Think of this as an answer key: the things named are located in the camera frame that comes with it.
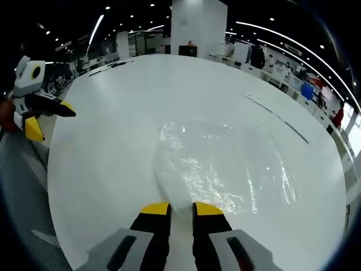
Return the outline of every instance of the ceiling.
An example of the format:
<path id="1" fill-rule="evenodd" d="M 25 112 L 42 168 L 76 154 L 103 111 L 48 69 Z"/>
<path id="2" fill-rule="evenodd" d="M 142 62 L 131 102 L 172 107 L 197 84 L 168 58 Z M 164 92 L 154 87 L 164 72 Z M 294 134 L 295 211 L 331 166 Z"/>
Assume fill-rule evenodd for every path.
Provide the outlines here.
<path id="1" fill-rule="evenodd" d="M 356 48 L 352 29 L 356 25 L 355 5 L 350 0 L 333 6 L 329 1 L 291 1 L 291 0 L 221 0 L 228 5 L 227 31 L 243 34 L 255 40 L 260 38 L 279 45 L 286 40 L 265 30 L 236 24 L 236 21 L 259 25 L 282 33 L 305 45 L 323 58 L 355 91 L 358 98 L 358 87 L 355 75 L 359 74 L 360 52 Z M 26 1 L 21 5 L 14 1 L 9 3 L 7 17 L 3 17 L 3 43 L 5 49 L 3 62 L 5 73 L 2 85 L 9 88 L 14 83 L 14 68 L 23 54 L 32 59 L 68 62 L 71 54 L 83 54 L 86 51 L 91 33 L 100 15 L 105 15 L 92 44 L 97 44 L 122 30 L 145 30 L 158 25 L 166 25 L 170 29 L 171 0 L 39 0 Z M 62 43 L 71 41 L 67 49 L 55 51 Z M 332 72 L 317 58 L 303 48 L 287 42 L 303 52 L 301 57 L 325 77 L 331 76 L 330 82 L 344 96 L 349 93 Z"/>

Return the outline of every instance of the person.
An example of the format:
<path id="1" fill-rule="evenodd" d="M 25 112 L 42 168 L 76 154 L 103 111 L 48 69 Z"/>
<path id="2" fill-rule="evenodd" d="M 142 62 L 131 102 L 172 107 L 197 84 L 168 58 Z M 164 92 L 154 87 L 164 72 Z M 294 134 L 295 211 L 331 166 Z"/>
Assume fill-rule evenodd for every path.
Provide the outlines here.
<path id="1" fill-rule="evenodd" d="M 233 57 L 233 54 L 235 52 L 235 38 L 231 38 L 230 42 L 226 46 L 226 54 L 225 56 L 228 58 Z"/>
<path id="2" fill-rule="evenodd" d="M 322 95 L 322 92 L 318 92 L 318 96 L 317 96 L 317 105 L 319 108 L 322 109 L 322 106 L 323 106 L 323 95 Z"/>
<path id="3" fill-rule="evenodd" d="M 273 55 L 270 54 L 266 59 L 266 64 L 265 64 L 266 72 L 273 73 L 273 65 L 274 65 Z"/>
<path id="4" fill-rule="evenodd" d="M 251 47 L 250 64 L 258 69 L 265 66 L 265 53 L 258 44 Z"/>
<path id="5" fill-rule="evenodd" d="M 340 101 L 340 109 L 338 110 L 338 112 L 336 113 L 335 111 L 333 111 L 333 113 L 335 113 L 335 117 L 332 119 L 332 123 L 337 127 L 340 128 L 341 126 L 341 121 L 344 118 L 344 106 L 345 103 L 343 101 Z"/>
<path id="6" fill-rule="evenodd" d="M 0 126 L 8 132 L 17 131 L 17 126 L 14 123 L 15 108 L 12 101 L 13 98 L 0 97 Z"/>
<path id="7" fill-rule="evenodd" d="M 286 82 L 289 82 L 289 78 L 291 76 L 291 67 L 289 66 L 289 62 L 286 63 L 285 70 L 286 70 L 286 74 L 284 76 L 284 79 L 285 79 Z"/>

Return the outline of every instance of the office desk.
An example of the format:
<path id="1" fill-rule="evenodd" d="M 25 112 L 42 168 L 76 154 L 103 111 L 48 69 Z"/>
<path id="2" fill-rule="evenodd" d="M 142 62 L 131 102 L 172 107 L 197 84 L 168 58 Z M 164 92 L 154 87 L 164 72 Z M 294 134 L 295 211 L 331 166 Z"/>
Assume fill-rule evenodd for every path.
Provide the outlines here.
<path id="1" fill-rule="evenodd" d="M 55 124 L 49 204 L 71 266 L 78 268 L 87 251 L 130 227 L 143 206 L 163 200 L 153 160 L 160 128 L 174 119 L 267 127 L 292 167 L 297 197 L 287 203 L 285 192 L 262 190 L 261 180 L 253 186 L 239 180 L 239 190 L 229 193 L 246 193 L 243 211 L 225 215 L 233 229 L 243 229 L 270 250 L 284 271 L 323 266 L 342 238 L 346 212 L 341 160 L 326 130 L 278 89 L 226 65 L 175 55 L 132 60 L 75 79 L 66 100 L 77 116 Z M 222 181 L 224 189 L 230 187 Z M 284 191 L 287 183 L 279 188 Z M 177 232 L 172 225 L 171 235 Z M 191 270 L 191 248 L 182 255 L 174 249 L 185 240 L 170 242 L 167 270 Z"/>

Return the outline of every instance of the white pillar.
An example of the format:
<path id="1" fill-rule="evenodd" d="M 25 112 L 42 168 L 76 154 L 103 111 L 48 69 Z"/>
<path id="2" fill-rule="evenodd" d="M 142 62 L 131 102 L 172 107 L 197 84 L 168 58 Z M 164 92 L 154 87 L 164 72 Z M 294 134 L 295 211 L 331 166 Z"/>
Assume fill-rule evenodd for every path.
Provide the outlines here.
<path id="1" fill-rule="evenodd" d="M 226 36 L 227 10 L 219 0 L 173 0 L 171 53 L 178 55 L 179 46 L 190 40 L 199 58 L 217 53 Z"/>
<path id="2" fill-rule="evenodd" d="M 128 32 L 117 33 L 117 51 L 120 60 L 129 58 Z"/>

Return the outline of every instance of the white robot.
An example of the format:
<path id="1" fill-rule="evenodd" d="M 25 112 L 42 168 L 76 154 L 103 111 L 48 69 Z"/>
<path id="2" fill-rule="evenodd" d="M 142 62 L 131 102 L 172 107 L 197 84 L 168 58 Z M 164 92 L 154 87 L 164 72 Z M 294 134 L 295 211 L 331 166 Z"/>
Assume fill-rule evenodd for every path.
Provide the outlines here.
<path id="1" fill-rule="evenodd" d="M 30 61 L 23 56 L 16 67 L 13 92 L 15 124 L 27 138 L 39 142 L 45 140 L 37 120 L 40 115 L 76 116 L 70 104 L 41 89 L 44 74 L 45 61 Z"/>

